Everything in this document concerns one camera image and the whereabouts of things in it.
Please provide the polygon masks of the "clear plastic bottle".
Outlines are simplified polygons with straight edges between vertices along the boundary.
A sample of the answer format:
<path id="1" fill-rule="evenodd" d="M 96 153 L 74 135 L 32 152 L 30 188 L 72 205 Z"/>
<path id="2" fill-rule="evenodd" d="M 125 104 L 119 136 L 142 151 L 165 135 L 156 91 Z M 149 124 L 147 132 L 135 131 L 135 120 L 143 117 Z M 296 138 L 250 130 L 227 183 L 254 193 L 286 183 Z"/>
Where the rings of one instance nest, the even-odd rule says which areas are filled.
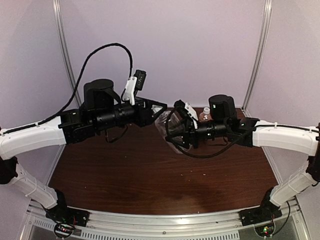
<path id="1" fill-rule="evenodd" d="M 169 147 L 177 154 L 182 154 L 181 151 L 179 151 L 175 145 L 166 140 L 167 137 L 167 131 L 166 131 L 166 122 L 167 122 L 167 118 L 169 116 L 169 114 L 171 113 L 171 109 L 170 110 L 166 110 L 165 112 L 163 112 L 154 122 L 157 130 L 159 131 L 160 135 L 162 136 L 162 138 L 164 139 L 164 141 L 169 145 Z M 178 115 L 177 111 L 175 111 L 169 121 L 168 121 L 168 132 L 170 135 L 175 135 L 172 136 L 171 139 L 176 142 L 179 147 L 185 151 L 188 152 L 191 149 L 191 146 L 189 145 L 187 148 L 184 147 L 184 139 L 182 135 L 178 135 L 178 134 L 182 134 L 183 132 L 185 132 L 186 130 L 186 125 L 187 125 L 187 121 L 185 119 L 183 119 L 181 116 Z"/>

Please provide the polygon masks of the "amber tea bottle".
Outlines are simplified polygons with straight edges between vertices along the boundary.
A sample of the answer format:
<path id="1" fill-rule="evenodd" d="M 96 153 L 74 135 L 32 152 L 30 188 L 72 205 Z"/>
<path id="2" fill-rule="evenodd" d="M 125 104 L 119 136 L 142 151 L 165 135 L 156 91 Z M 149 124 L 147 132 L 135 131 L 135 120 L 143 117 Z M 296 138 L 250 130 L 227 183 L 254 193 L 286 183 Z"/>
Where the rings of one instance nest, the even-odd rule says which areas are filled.
<path id="1" fill-rule="evenodd" d="M 210 111 L 210 114 L 204 114 L 203 110 L 202 110 L 202 112 L 198 116 L 198 120 L 199 120 L 199 122 L 211 121 L 212 120 L 211 111 Z"/>

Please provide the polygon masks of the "white cap of clear bottle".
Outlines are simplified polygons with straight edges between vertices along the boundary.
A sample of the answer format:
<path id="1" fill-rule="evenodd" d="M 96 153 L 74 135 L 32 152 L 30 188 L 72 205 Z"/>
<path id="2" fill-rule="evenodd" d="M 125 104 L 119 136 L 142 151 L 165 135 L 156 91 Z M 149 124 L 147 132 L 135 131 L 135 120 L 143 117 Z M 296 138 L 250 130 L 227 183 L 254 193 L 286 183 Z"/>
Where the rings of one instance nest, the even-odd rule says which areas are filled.
<path id="1" fill-rule="evenodd" d="M 163 108 L 162 108 L 161 106 L 158 106 L 158 105 L 153 105 L 153 106 L 151 107 L 151 109 L 152 109 L 153 114 L 155 115 L 155 114 L 157 114 L 158 112 L 160 112 Z"/>

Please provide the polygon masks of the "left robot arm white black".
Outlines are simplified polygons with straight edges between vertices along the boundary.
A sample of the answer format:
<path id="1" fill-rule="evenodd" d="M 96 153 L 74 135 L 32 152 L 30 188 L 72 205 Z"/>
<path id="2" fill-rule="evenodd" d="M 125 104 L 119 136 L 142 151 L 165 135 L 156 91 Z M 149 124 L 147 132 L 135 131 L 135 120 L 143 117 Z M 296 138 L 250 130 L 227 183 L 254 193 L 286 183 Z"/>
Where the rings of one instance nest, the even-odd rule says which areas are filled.
<path id="1" fill-rule="evenodd" d="M 17 155 L 49 146 L 71 145 L 128 124 L 145 127 L 167 109 L 167 104 L 137 97 L 143 80 L 130 77 L 124 98 L 110 79 L 96 79 L 83 87 L 84 102 L 78 109 L 58 113 L 45 123 L 33 123 L 0 132 L 0 183 L 14 185 L 27 197 L 52 211 L 61 222 L 72 218 L 64 194 L 39 182 L 18 163 Z"/>

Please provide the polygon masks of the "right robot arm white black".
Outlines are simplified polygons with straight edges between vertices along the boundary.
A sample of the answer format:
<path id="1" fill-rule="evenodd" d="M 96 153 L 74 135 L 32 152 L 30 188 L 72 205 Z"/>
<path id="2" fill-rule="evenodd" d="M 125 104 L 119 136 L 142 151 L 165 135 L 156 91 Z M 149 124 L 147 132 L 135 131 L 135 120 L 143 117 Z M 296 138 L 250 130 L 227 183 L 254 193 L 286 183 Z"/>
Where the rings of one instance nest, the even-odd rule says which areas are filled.
<path id="1" fill-rule="evenodd" d="M 234 99 L 225 94 L 208 99 L 211 120 L 199 121 L 193 108 L 178 100 L 166 120 L 178 113 L 177 126 L 165 124 L 166 141 L 181 153 L 201 159 L 217 157 L 234 145 L 245 147 L 273 147 L 308 155 L 307 164 L 299 168 L 284 182 L 268 190 L 256 210 L 259 220 L 268 220 L 282 204 L 320 181 L 320 128 L 302 127 L 267 122 L 253 117 L 239 119 Z M 226 138 L 230 143 L 216 153 L 193 155 L 186 151 L 197 148 L 199 141 Z"/>

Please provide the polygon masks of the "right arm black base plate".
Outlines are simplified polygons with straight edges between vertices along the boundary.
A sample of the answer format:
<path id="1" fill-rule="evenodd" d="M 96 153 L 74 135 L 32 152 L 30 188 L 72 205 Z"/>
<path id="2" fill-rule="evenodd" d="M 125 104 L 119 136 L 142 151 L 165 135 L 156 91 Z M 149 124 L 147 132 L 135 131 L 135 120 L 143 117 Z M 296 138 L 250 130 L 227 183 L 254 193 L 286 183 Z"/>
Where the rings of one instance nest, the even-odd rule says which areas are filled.
<path id="1" fill-rule="evenodd" d="M 270 210 L 262 207 L 254 207 L 243 209 L 239 212 L 241 224 L 243 226 L 255 225 L 267 221 L 271 221 L 274 218 L 282 216 L 281 210 L 271 212 Z"/>

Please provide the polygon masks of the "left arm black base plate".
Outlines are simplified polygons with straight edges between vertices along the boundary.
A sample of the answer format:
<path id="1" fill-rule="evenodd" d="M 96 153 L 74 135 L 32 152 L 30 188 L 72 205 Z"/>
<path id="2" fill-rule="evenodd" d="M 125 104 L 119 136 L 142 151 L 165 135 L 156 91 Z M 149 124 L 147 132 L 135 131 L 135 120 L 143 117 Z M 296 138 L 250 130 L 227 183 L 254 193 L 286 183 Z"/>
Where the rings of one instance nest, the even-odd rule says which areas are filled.
<path id="1" fill-rule="evenodd" d="M 65 210 L 54 208 L 44 209 L 45 216 L 54 222 L 69 224 L 72 226 L 86 227 L 90 213 L 86 210 L 80 210 L 67 207 Z"/>

